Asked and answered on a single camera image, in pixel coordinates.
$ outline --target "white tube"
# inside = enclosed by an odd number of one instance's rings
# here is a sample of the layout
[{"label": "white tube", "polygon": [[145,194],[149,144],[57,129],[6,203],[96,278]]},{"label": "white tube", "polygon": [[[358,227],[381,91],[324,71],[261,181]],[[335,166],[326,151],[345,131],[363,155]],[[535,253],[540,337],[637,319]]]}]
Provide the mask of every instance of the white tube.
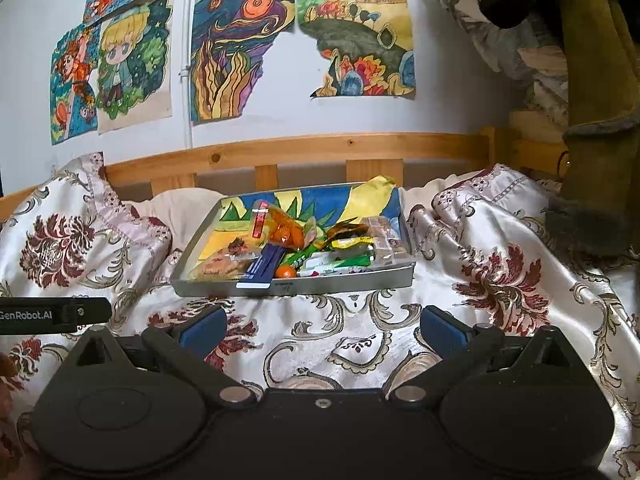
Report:
[{"label": "white tube", "polygon": [[182,69],[180,70],[182,84],[182,117],[184,120],[184,147],[193,148],[193,131],[191,125],[191,0],[184,0],[184,15],[182,17]]}]

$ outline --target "blue gripper pad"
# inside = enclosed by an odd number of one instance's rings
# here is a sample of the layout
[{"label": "blue gripper pad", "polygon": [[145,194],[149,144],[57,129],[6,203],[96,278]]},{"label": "blue gripper pad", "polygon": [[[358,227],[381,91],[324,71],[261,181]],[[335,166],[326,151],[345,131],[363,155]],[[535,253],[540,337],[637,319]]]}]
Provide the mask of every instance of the blue gripper pad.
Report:
[{"label": "blue gripper pad", "polygon": [[180,334],[178,343],[204,359],[226,335],[226,312],[219,308]]},{"label": "blue gripper pad", "polygon": [[420,333],[422,339],[443,359],[463,349],[474,334],[471,327],[433,305],[427,305],[422,310]]}]

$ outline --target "metal pivot bolt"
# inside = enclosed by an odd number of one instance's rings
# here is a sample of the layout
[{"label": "metal pivot bolt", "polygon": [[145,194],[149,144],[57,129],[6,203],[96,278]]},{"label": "metal pivot bolt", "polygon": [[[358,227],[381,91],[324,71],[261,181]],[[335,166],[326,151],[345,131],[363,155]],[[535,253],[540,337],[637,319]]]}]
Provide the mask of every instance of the metal pivot bolt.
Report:
[{"label": "metal pivot bolt", "polygon": [[251,391],[244,386],[229,386],[220,392],[225,402],[243,402],[251,397]]},{"label": "metal pivot bolt", "polygon": [[400,386],[395,390],[396,397],[404,402],[418,402],[426,397],[425,392],[420,386]]}]

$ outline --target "swirling night sky painting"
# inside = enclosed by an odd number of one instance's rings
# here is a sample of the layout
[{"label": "swirling night sky painting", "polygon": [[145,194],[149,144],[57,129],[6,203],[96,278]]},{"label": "swirling night sky painting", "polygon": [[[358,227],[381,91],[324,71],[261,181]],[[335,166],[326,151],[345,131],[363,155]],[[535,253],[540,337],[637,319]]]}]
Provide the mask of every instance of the swirling night sky painting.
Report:
[{"label": "swirling night sky painting", "polygon": [[191,118],[239,117],[262,75],[262,58],[291,27],[295,0],[196,0],[191,41]]}]

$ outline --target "blonde haired character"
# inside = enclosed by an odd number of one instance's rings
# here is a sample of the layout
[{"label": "blonde haired character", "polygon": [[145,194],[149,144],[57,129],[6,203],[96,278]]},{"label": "blonde haired character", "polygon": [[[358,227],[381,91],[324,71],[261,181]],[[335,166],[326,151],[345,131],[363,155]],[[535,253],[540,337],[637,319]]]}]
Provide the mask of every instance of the blonde haired character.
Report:
[{"label": "blonde haired character", "polygon": [[128,10],[115,18],[102,34],[100,50],[106,65],[101,64],[100,68],[105,70],[100,72],[100,79],[103,80],[101,95],[105,108],[114,100],[120,104],[125,91],[133,87],[127,58],[142,41],[149,13],[146,6]]}]

